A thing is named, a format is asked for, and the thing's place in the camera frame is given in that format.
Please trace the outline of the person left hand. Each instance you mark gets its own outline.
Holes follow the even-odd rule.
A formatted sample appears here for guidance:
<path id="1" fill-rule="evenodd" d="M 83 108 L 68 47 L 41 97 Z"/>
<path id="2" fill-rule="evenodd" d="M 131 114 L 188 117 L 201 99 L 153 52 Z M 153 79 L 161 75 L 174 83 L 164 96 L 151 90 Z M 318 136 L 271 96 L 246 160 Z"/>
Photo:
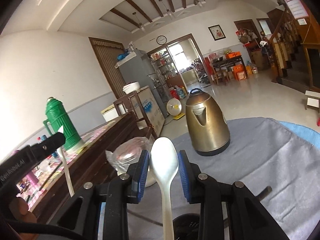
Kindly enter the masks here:
<path id="1" fill-rule="evenodd" d="M 23 222 L 36 223 L 37 218 L 29 211 L 27 202 L 21 197 L 15 197 L 9 204 L 9 209 L 14 217 Z"/>

